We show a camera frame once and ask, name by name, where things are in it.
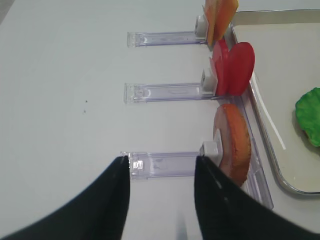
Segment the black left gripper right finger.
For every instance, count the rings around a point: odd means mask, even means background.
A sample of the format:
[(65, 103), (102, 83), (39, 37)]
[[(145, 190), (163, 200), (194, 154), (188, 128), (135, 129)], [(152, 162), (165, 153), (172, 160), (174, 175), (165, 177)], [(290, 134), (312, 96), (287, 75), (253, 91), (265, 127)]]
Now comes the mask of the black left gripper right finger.
[(198, 156), (194, 202), (204, 240), (318, 240), (247, 195), (208, 157)]

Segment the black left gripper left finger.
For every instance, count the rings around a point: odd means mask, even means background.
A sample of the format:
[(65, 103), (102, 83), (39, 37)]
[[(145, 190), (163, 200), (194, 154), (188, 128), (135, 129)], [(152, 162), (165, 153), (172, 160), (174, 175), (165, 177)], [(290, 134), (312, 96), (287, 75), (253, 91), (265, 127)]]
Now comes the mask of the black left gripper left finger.
[(130, 202), (130, 169), (117, 157), (83, 192), (6, 240), (120, 240)]

